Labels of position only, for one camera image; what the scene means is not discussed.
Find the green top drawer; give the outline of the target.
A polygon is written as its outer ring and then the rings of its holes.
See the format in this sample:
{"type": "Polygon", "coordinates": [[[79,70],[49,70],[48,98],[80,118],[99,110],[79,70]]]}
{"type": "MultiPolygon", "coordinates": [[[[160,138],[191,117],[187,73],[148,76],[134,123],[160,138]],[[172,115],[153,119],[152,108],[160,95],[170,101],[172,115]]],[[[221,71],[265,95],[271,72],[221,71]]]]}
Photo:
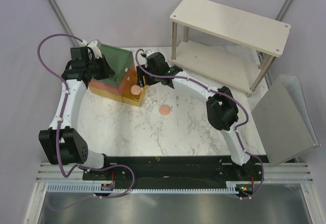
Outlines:
{"type": "Polygon", "coordinates": [[[117,87],[119,87],[122,84],[127,72],[131,70],[131,66],[134,65],[132,51],[127,50],[120,53],[117,58],[117,65],[118,69],[115,82],[117,87]]]}

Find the yellow bottom drawer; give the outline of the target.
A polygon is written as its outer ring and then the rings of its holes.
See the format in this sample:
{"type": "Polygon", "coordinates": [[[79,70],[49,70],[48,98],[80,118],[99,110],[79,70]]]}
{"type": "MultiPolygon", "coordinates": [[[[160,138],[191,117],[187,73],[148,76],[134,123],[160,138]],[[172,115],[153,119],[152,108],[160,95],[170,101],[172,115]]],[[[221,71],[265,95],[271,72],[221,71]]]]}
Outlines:
{"type": "Polygon", "coordinates": [[[143,90],[142,90],[142,93],[141,93],[141,96],[140,96],[139,100],[136,100],[134,98],[134,95],[131,92],[129,92],[129,93],[126,93],[126,94],[122,95],[122,101],[124,103],[126,103],[126,104],[129,104],[129,105],[141,107],[148,88],[149,88],[149,86],[142,87],[143,90]]]}

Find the orange powder puff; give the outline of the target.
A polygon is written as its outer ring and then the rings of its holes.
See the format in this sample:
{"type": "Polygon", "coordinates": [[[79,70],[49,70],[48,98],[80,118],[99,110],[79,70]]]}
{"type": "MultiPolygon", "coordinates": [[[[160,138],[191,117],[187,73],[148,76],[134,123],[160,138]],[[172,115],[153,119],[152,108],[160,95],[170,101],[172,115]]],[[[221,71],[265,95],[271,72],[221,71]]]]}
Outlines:
{"type": "Polygon", "coordinates": [[[166,105],[166,104],[161,105],[159,107],[159,112],[160,112],[161,115],[167,116],[167,115],[169,115],[171,113],[171,107],[166,105]]]}
{"type": "Polygon", "coordinates": [[[130,88],[130,92],[134,95],[134,96],[139,96],[142,93],[142,88],[139,87],[138,85],[133,85],[130,88]]]}

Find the orange powder puff back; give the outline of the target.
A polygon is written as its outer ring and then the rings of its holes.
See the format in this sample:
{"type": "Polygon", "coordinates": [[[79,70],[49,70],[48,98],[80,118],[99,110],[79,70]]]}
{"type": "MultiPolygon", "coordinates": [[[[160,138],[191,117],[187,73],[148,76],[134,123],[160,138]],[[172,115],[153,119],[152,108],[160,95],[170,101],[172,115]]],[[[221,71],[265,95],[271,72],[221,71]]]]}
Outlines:
{"type": "Polygon", "coordinates": [[[130,88],[130,92],[134,95],[134,96],[139,96],[142,93],[142,88],[139,87],[138,85],[133,85],[130,88]]]}

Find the orange drawer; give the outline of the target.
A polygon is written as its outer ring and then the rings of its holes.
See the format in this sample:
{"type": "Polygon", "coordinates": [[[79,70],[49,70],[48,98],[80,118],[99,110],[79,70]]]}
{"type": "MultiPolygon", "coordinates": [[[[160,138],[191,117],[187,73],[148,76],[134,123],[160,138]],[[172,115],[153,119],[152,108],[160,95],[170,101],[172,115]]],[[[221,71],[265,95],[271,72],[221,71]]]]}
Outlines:
{"type": "Polygon", "coordinates": [[[120,95],[124,95],[126,93],[130,92],[130,89],[133,85],[137,83],[137,72],[135,69],[134,64],[131,64],[131,66],[128,68],[127,73],[125,74],[125,77],[119,86],[119,93],[120,95]]]}

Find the orange powder puff front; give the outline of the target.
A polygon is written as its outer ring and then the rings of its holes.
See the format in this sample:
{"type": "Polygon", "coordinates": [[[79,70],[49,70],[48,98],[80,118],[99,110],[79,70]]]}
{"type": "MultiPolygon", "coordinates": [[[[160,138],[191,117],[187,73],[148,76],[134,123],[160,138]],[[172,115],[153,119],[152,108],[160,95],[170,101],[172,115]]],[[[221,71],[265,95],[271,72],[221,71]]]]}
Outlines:
{"type": "Polygon", "coordinates": [[[167,116],[167,115],[169,115],[171,113],[171,107],[166,105],[166,104],[161,105],[159,107],[159,112],[160,112],[161,115],[167,116]]]}

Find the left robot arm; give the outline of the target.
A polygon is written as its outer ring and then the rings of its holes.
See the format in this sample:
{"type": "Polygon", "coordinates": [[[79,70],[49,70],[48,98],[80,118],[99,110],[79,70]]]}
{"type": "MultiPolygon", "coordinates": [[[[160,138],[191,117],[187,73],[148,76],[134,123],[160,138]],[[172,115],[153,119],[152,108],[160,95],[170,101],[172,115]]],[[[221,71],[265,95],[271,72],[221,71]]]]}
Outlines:
{"type": "Polygon", "coordinates": [[[81,47],[70,49],[71,60],[62,75],[62,93],[56,114],[47,130],[39,132],[40,144],[53,165],[78,164],[94,168],[101,180],[112,174],[110,165],[104,163],[104,155],[89,150],[88,144],[77,132],[77,119],[82,99],[89,82],[103,80],[115,75],[101,53],[101,42],[83,40],[81,47]]]}

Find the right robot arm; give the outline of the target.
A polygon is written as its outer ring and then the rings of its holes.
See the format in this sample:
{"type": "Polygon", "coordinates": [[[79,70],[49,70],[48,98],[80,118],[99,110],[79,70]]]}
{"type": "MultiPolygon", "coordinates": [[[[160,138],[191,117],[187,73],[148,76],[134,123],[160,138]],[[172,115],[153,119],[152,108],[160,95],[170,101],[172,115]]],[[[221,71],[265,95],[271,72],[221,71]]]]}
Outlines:
{"type": "Polygon", "coordinates": [[[249,121],[246,109],[233,98],[230,89],[223,86],[212,89],[209,85],[188,75],[178,66],[169,66],[160,52],[139,49],[135,54],[137,63],[137,85],[141,88],[157,83],[181,90],[196,97],[206,105],[209,124],[220,131],[227,143],[233,167],[233,174],[245,180],[252,173],[255,159],[241,140],[238,128],[249,121]]]}

